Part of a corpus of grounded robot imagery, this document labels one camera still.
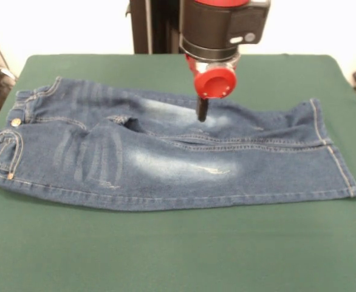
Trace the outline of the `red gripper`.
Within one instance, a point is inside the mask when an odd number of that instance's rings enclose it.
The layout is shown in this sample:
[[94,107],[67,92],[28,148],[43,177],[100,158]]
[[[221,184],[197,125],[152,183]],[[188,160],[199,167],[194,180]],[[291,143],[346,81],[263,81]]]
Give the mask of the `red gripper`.
[[226,61],[205,62],[185,55],[193,73],[194,88],[197,92],[196,114],[200,122],[205,122],[208,99],[223,99],[233,92],[237,84],[236,67],[238,56]]

